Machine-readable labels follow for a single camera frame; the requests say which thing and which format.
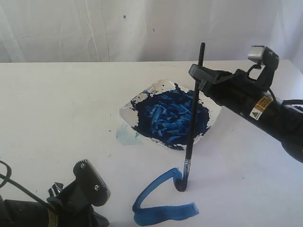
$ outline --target white backdrop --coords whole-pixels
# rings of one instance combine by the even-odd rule
[[[303,71],[302,0],[0,0],[0,62],[246,59]]]

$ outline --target paint palette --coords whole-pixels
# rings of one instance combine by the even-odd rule
[[[169,80],[159,80],[123,106],[120,116],[141,135],[171,149],[184,150],[193,93]],[[211,128],[220,111],[220,106],[200,92],[194,143]]]

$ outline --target paint splatter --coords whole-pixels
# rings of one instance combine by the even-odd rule
[[[161,94],[147,93],[148,97],[141,102],[131,101],[139,119],[134,129],[169,148],[183,150],[182,145],[187,143],[193,91],[184,92],[177,84],[175,86],[176,89]],[[195,137],[207,132],[208,121],[208,109],[198,104]]]

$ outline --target warning label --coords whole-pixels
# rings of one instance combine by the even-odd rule
[[[264,96],[256,103],[254,108],[250,112],[250,117],[255,120],[259,120],[265,109],[271,104],[273,98],[270,94],[265,93]]]

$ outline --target white tabletop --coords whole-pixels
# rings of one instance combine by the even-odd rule
[[[143,136],[122,145],[119,108],[159,79],[193,88],[192,62],[9,63],[0,64],[0,158],[12,179],[46,199],[54,182],[68,185],[72,168],[87,158],[112,194],[96,212],[112,227],[136,226],[132,205],[156,177],[183,169],[184,151]],[[250,61],[206,61],[213,69],[247,70]],[[280,99],[303,99],[303,76],[281,61],[272,90]],[[4,199],[30,200],[11,185]],[[285,227],[303,223],[303,164],[281,144],[223,108],[210,131],[194,146],[186,192],[172,180],[157,188],[143,207],[196,202],[200,214],[157,226]]]

